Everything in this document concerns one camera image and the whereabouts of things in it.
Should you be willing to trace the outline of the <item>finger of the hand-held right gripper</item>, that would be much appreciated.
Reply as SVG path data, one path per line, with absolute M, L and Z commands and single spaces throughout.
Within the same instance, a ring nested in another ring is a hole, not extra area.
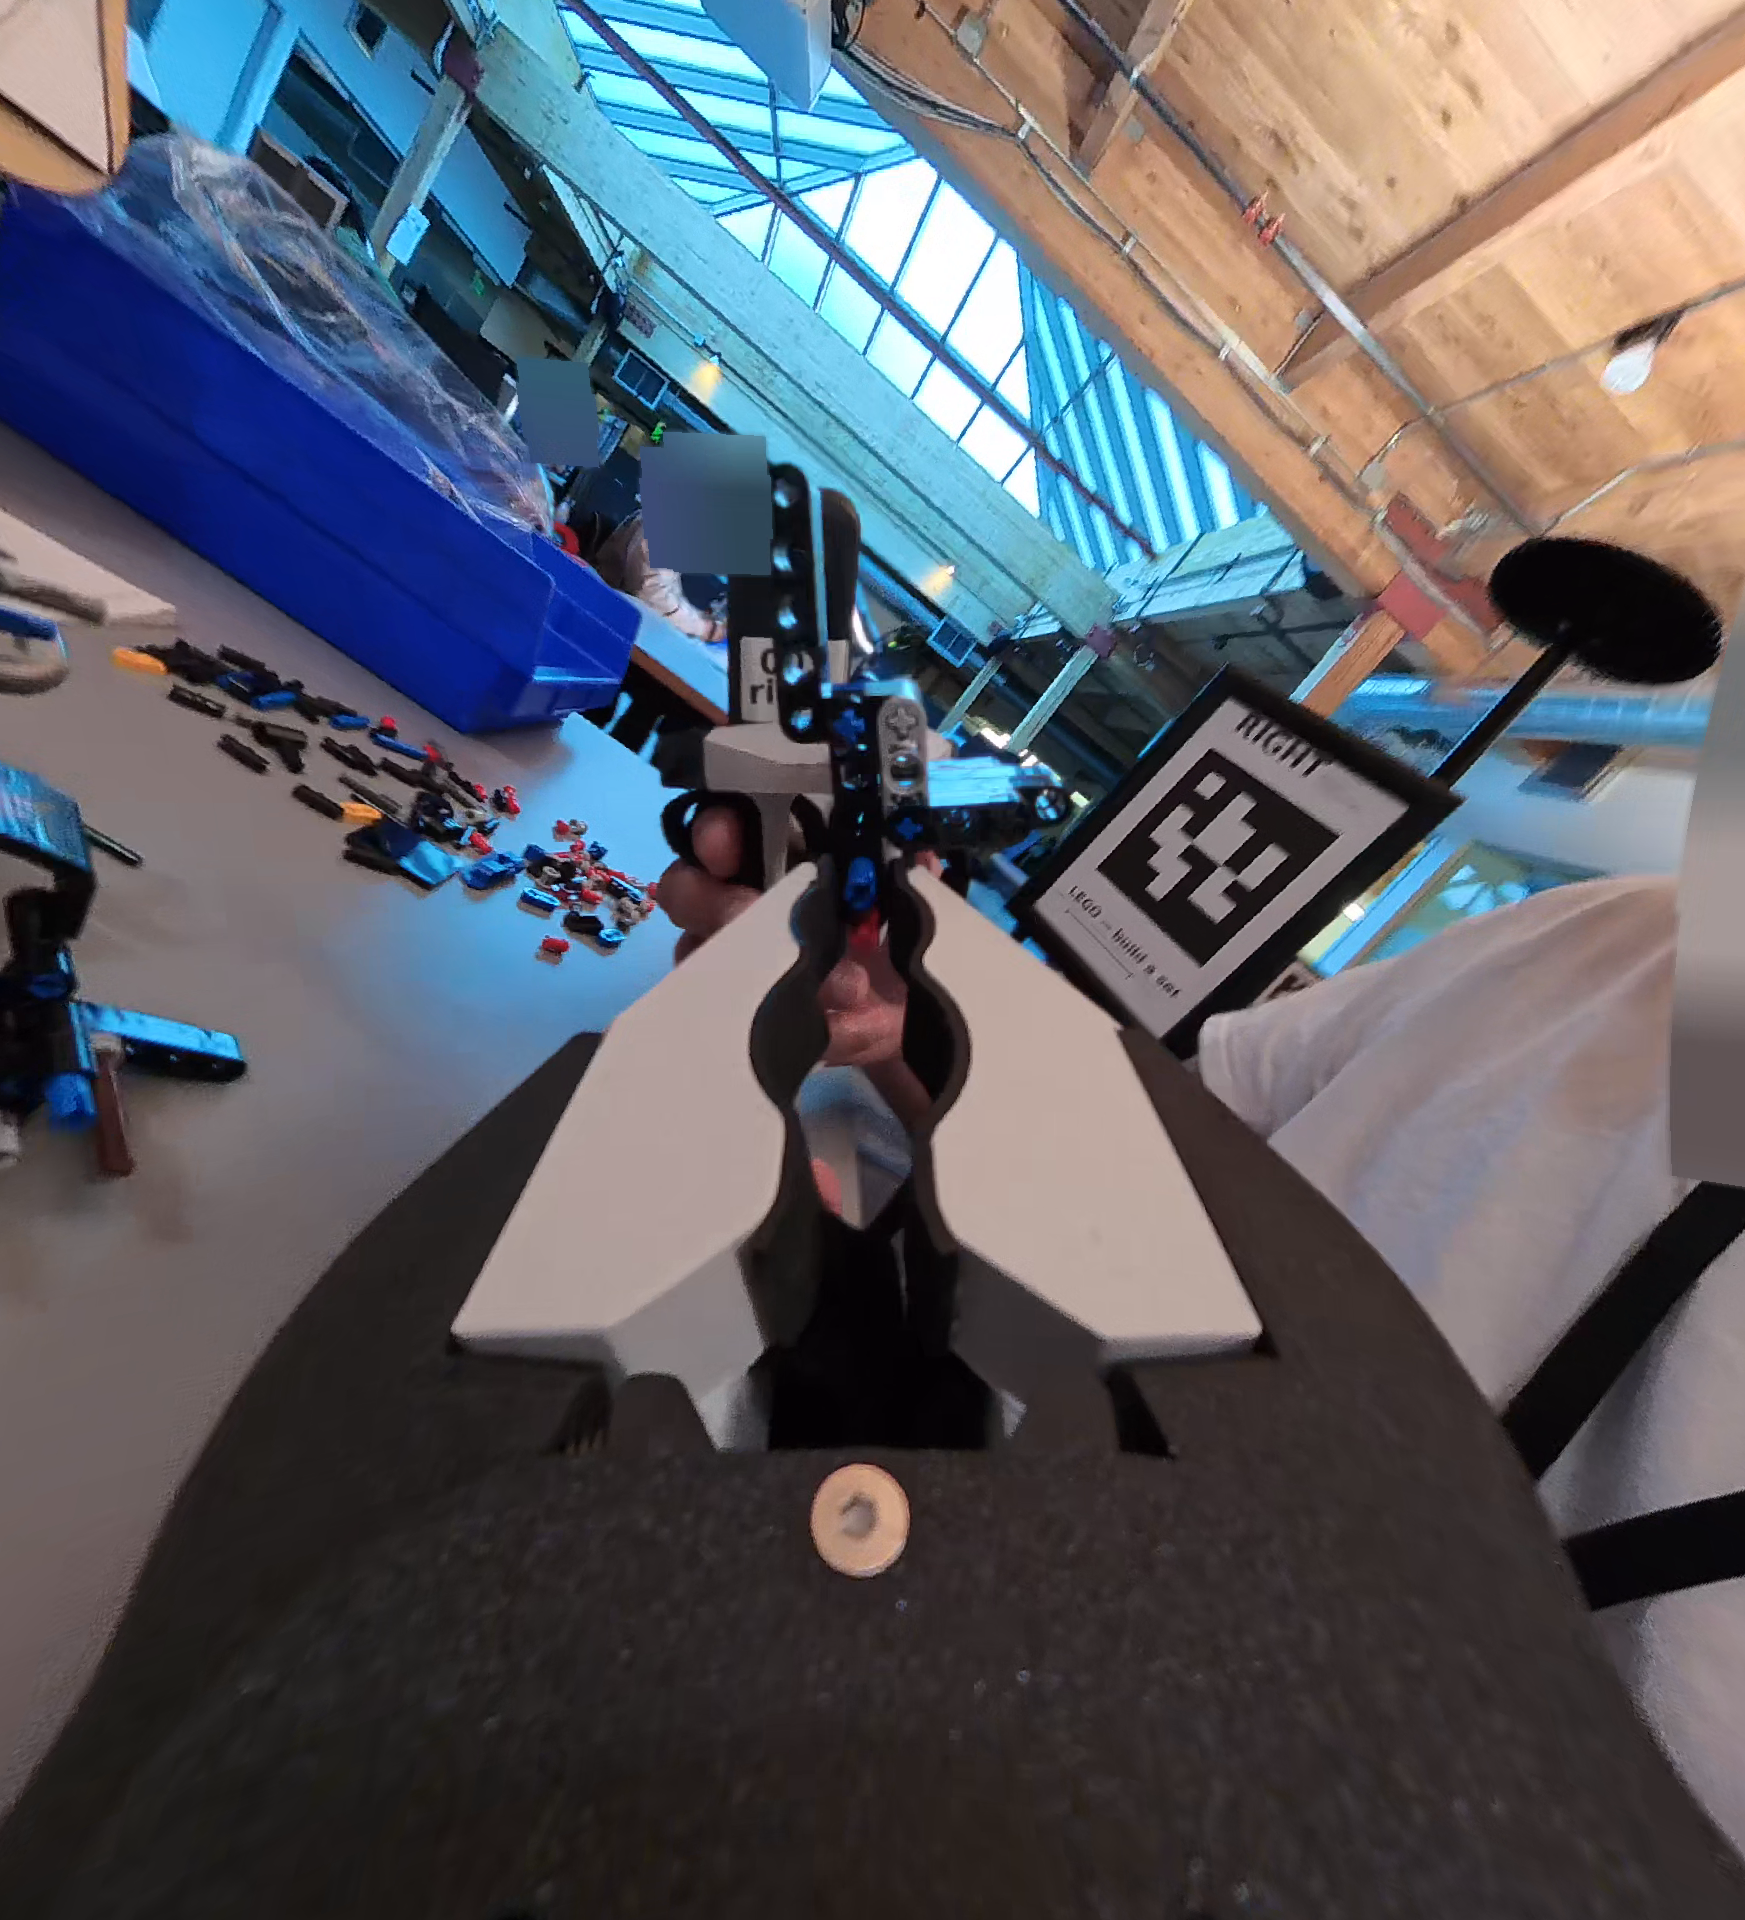
M 790 738 L 774 722 L 735 722 L 705 733 L 709 804 L 739 821 L 739 884 L 770 891 L 786 867 L 826 841 L 830 750 Z

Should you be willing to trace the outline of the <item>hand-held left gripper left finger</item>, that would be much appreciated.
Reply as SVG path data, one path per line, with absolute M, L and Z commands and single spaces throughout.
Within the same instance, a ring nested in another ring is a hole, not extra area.
M 798 1092 L 826 1050 L 832 935 L 798 867 L 609 1025 L 451 1321 L 459 1347 L 740 1378 L 803 1334 L 824 1207 Z

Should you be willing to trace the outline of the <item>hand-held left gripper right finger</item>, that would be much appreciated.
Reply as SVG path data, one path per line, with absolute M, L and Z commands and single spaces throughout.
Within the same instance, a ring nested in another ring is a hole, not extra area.
M 1136 1030 L 930 873 L 901 875 L 903 1064 L 929 1096 L 915 1196 L 949 1260 L 949 1350 L 1029 1412 L 1113 1370 L 1249 1353 L 1262 1321 Z

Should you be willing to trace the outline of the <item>blue black lego sub-assembly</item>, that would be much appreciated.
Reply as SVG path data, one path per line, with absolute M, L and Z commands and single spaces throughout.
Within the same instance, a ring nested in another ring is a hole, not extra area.
M 1069 816 L 1069 793 L 1004 754 L 930 758 L 918 685 L 835 675 L 819 493 L 798 465 L 774 462 L 767 508 L 759 611 L 770 718 L 795 746 L 819 752 L 830 809 L 806 831 L 806 848 L 830 864 L 838 924 L 869 946 L 909 856 L 988 856 L 1053 832 Z

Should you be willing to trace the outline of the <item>pile of small lego pieces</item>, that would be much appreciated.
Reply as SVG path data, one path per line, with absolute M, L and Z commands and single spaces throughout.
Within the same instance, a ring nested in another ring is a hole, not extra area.
M 185 636 L 110 651 L 121 675 L 214 728 L 214 750 L 343 831 L 343 860 L 434 898 L 506 899 L 542 928 L 546 967 L 616 954 L 656 914 L 656 882 L 580 811 L 529 804 L 515 781 L 478 781 L 422 730 L 323 697 L 234 649 Z

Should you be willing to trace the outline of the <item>flame sticker lego truck model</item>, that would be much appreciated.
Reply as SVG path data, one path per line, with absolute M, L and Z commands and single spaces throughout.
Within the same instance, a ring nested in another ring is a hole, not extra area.
M 0 764 L 0 856 L 32 875 L 0 904 L 0 1173 L 42 1123 L 84 1137 L 100 1177 L 131 1177 L 126 1073 L 225 1088 L 248 1072 L 229 1030 L 88 997 L 71 948 L 96 898 L 96 848 L 67 793 Z

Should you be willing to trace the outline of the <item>lego set box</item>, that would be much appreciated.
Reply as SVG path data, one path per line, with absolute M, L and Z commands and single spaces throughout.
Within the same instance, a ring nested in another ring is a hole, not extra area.
M 83 195 L 129 145 L 129 5 L 0 2 L 0 177 Z

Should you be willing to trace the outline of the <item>black framed marker sign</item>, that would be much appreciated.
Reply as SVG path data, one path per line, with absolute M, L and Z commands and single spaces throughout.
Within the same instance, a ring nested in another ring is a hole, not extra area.
M 1457 807 L 1249 675 L 1212 675 L 1008 899 L 1021 939 L 1183 1064 Z

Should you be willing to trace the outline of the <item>person's white shirt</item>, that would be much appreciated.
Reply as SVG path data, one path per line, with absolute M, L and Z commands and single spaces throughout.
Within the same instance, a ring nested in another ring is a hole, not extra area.
M 1493 1414 L 1690 1184 L 1670 1168 L 1674 882 L 1461 922 L 1204 1025 L 1198 1073 L 1412 1290 Z M 1538 1497 L 1567 1538 L 1745 1491 L 1745 1231 Z M 1745 1858 L 1745 1578 L 1614 1607 L 1601 1635 Z

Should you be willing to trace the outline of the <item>blue plastic bin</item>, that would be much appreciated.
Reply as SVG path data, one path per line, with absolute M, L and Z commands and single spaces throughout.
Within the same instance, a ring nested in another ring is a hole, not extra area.
M 451 730 L 549 725 L 620 687 L 625 599 L 24 185 L 0 219 L 0 422 Z

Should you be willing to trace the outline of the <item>clear plastic bag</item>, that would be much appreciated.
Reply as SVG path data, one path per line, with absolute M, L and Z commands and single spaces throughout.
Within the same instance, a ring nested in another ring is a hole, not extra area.
M 137 138 L 70 216 L 436 493 L 494 524 L 550 529 L 542 473 L 497 408 L 250 157 L 185 132 Z

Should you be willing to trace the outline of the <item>instruction booklet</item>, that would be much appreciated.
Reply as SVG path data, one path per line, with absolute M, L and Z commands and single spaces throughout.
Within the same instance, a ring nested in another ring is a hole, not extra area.
M 0 594 L 90 626 L 171 630 L 174 606 L 0 508 Z

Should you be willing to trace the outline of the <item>black round disc on rod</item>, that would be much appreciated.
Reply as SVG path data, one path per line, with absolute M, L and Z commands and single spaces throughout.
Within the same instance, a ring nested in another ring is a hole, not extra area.
M 1510 730 L 1567 667 L 1627 685 L 1700 681 L 1724 651 L 1713 602 L 1667 566 L 1602 540 L 1538 536 L 1496 559 L 1485 592 L 1536 661 L 1431 768 L 1444 790 Z

